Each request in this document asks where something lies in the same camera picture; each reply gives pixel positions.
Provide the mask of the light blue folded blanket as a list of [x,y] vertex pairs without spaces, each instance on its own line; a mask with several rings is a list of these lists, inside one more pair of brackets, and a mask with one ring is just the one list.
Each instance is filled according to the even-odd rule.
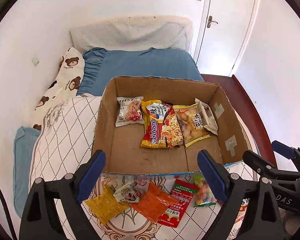
[[13,142],[13,204],[16,214],[21,218],[29,192],[29,174],[32,152],[40,131],[20,126]]

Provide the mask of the Franzzi chocolate biscuit packet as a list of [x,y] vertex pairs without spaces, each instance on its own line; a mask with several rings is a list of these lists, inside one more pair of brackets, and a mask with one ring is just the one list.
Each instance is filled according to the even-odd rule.
[[210,106],[199,99],[195,99],[195,103],[198,105],[204,128],[214,135],[218,135],[218,125]]

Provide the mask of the panda print snack bag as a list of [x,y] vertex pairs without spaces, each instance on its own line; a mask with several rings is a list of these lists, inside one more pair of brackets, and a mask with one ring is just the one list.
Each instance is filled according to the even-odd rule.
[[249,199],[242,200],[242,204],[239,208],[235,223],[238,223],[239,221],[242,221],[244,219],[248,204],[249,204]]

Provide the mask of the white wall socket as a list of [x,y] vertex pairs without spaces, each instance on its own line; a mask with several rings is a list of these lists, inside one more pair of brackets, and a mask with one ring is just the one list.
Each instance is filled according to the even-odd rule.
[[38,65],[38,63],[39,63],[39,59],[37,57],[33,57],[32,58],[32,63],[36,67]]

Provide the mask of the white candy packet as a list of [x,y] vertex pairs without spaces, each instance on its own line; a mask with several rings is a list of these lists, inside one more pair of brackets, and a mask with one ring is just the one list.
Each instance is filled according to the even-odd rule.
[[144,193],[137,188],[137,182],[130,181],[118,188],[113,197],[117,202],[139,203],[143,195]]

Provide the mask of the white oat cookie packet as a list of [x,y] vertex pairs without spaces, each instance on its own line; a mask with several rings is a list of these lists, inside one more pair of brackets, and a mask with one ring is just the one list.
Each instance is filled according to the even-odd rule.
[[134,98],[117,97],[116,99],[119,104],[119,112],[115,122],[116,127],[130,124],[143,125],[145,123],[141,110],[143,96],[137,96]]

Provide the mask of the bear print pillow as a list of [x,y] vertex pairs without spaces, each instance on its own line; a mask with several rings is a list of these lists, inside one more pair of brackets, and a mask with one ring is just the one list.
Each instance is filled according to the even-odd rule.
[[83,80],[84,67],[82,54],[74,47],[69,48],[61,58],[55,80],[34,109],[31,120],[34,129],[42,129],[44,116],[49,109],[76,96]]

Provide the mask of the blue bed sheet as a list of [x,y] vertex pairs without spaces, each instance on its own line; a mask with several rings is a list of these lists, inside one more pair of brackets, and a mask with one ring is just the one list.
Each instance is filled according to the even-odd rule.
[[83,53],[83,59],[84,75],[77,95],[101,96],[108,82],[118,76],[203,81],[191,55],[180,49],[124,51],[96,47]]

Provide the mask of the dark red wooden footboard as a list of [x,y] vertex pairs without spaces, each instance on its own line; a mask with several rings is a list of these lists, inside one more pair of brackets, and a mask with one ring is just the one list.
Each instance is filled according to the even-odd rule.
[[251,132],[263,159],[277,165],[266,128],[249,95],[233,75],[231,77],[203,74],[206,82],[216,83],[225,91],[231,105]]

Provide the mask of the colourful candy balls bag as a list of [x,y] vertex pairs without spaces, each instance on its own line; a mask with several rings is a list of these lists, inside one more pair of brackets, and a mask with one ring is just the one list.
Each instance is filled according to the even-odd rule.
[[197,174],[193,178],[194,184],[197,187],[195,207],[206,207],[215,205],[217,199],[214,197],[206,179],[201,175]]

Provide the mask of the yellow cookie snack bag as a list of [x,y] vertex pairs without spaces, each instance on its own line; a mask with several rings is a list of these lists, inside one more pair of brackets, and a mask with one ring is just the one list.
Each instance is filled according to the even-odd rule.
[[210,137],[204,128],[203,118],[200,115],[198,104],[193,105],[174,105],[174,113],[178,119],[184,145],[189,147],[195,142]]

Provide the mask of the orange snack packet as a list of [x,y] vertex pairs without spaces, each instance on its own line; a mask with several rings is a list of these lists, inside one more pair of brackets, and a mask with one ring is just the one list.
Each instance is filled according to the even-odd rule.
[[130,207],[136,210],[153,223],[156,223],[169,206],[177,204],[179,200],[161,191],[153,182],[149,182],[147,192],[138,203],[131,203]]

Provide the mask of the Sedaap instant noodle packet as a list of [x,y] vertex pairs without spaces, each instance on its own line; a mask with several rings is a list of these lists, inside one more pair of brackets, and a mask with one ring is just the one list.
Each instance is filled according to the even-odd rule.
[[141,102],[145,135],[141,147],[174,148],[184,144],[183,135],[173,105],[161,100]]

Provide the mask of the yellow snack packet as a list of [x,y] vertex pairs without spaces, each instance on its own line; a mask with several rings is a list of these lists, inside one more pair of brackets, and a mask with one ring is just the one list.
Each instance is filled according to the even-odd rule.
[[114,191],[108,185],[104,185],[101,195],[84,201],[103,225],[130,208],[127,202],[118,202],[113,194]]

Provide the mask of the white quilted headboard cover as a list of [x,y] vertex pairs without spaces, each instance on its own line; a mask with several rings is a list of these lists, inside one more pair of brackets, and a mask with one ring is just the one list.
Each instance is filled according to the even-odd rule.
[[149,48],[189,51],[193,23],[180,16],[135,16],[103,20],[70,29],[74,47],[81,53],[106,50],[141,51]]

